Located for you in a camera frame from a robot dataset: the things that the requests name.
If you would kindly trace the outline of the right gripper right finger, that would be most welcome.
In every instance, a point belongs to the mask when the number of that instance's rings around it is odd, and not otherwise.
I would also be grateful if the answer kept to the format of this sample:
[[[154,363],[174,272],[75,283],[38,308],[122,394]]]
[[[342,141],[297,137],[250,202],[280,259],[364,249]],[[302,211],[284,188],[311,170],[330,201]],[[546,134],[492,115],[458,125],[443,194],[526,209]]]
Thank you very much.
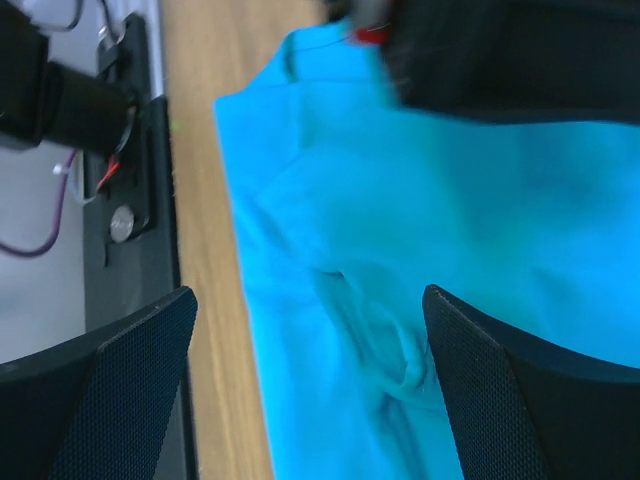
[[[638,478],[638,369],[548,342],[436,285],[422,305],[464,478]]]

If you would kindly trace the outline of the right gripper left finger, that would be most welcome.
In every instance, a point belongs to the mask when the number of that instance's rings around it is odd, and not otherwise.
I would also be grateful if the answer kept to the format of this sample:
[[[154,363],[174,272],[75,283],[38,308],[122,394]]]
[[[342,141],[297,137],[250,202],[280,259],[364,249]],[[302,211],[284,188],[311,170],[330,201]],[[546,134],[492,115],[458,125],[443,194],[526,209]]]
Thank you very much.
[[[1,366],[4,479],[151,479],[198,303],[180,287]]]

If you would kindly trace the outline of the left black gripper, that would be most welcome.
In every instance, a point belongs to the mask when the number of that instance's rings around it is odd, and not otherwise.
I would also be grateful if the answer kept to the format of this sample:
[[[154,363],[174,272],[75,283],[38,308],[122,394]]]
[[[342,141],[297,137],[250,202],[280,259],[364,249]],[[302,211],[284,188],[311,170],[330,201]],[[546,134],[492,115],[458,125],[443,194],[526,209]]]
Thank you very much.
[[[326,1],[406,106],[486,123],[639,120],[635,1]]]

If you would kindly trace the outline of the teal polo shirt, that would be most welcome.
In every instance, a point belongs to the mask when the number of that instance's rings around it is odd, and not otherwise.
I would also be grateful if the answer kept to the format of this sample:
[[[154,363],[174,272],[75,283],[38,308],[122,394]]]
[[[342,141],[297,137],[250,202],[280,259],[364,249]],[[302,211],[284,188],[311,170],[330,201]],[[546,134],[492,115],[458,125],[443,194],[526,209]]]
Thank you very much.
[[[213,105],[274,475],[458,479],[422,296],[639,363],[639,130],[402,107],[337,23]]]

